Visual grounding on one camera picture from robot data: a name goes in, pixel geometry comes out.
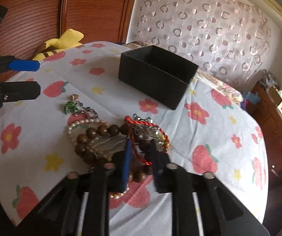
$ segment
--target jewelry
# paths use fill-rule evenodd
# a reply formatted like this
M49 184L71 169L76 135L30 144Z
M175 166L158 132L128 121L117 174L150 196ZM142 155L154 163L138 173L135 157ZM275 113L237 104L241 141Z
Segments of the jewelry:
M79 109L78 107L82 108L82 110L80 110L81 113L84 113L86 115L86 117L89 119L96 119L99 118L98 113L92 109L91 107L85 107L83 106L83 103L81 103L79 101L79 95L78 94L73 94L71 96L72 101L68 101L65 106L64 106L64 113L68 114L70 112L73 112L74 116L78 116L79 114Z

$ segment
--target red string bracelet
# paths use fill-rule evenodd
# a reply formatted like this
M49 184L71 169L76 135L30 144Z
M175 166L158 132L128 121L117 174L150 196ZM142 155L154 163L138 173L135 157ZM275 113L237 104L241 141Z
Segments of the red string bracelet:
M125 122L127 123L128 126L132 126L133 124L143 124L146 126L154 126L154 127L158 127L158 125L150 123L150 122L146 122L146 121L141 121L141 120L132 120L130 116L126 116L125 117ZM164 145L163 145L163 151L168 152L168 147L169 147L169 138L168 136L165 134L165 132L159 128L159 131L162 133L162 135L164 136L165 140L164 140ZM134 154L137 156L137 158L139 159L140 162L144 163L145 165L151 165L152 163L149 161L146 161L145 159L143 159L140 154L137 152L136 147L135 147L135 141L134 141L134 134L132 133L132 131L129 128L129 136L131 138L131 143L132 143L132 148L134 150Z

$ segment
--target wooden cabinet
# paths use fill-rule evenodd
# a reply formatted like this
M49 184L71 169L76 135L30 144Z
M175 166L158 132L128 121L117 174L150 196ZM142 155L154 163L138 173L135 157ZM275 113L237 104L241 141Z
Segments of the wooden cabinet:
M268 93L257 83L251 91L261 98L252 117L263 132L269 166L267 209L282 206L282 116Z

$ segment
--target sheer curtain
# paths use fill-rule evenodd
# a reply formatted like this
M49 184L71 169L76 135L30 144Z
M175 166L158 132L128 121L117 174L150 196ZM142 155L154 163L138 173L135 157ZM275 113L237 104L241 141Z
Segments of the sheer curtain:
M183 56L235 88L269 52L267 19L238 0L142 0L135 15L136 40Z

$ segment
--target red cord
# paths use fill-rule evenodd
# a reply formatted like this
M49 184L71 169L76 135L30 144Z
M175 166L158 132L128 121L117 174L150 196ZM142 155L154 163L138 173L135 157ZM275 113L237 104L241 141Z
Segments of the red cord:
M150 122L146 122L146 121L139 121L139 120L132 120L130 116L126 116L125 117L125 122L129 125L132 126L133 124L143 124L143 125L147 125L147 126L155 126L158 127L158 125L150 123ZM160 128L159 131L162 133L162 135L165 137L165 141L169 143L169 139L168 136L165 134L165 132ZM139 159L140 162L144 163L145 165L152 165L151 162L144 160L143 158L141 158L140 154L137 152L136 147L135 147L135 143L134 143L134 135L132 134L132 132L129 132L130 138L131 138L131 143L132 143L132 148L134 149L134 154L137 156L137 158Z

